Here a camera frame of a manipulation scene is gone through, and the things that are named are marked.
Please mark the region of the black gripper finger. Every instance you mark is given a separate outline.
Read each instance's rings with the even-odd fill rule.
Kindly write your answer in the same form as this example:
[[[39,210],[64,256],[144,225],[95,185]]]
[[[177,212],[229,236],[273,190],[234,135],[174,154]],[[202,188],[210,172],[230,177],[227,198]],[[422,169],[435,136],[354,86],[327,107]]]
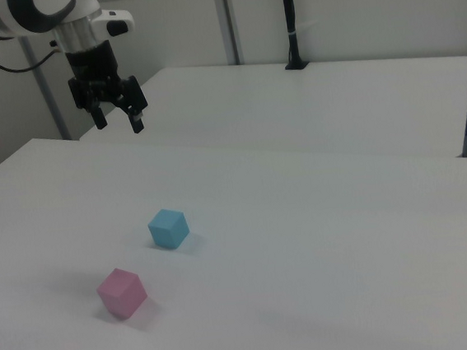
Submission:
[[[71,90],[75,106],[90,114],[97,129],[102,130],[107,125],[107,121],[100,108],[98,96],[90,86],[90,83],[77,80],[74,77],[69,79],[68,86]]]
[[[147,108],[147,99],[135,77],[120,80],[118,84],[116,103],[125,112],[135,134],[144,129],[142,114]]]

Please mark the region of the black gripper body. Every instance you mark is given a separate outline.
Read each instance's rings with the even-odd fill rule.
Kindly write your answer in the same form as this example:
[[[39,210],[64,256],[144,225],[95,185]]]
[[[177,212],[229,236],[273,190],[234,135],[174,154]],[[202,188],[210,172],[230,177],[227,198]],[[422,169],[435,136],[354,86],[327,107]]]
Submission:
[[[68,81],[75,105],[86,105],[87,92],[99,101],[119,102],[127,99],[124,82],[118,75],[118,63],[110,42],[82,52],[66,53],[74,77]]]

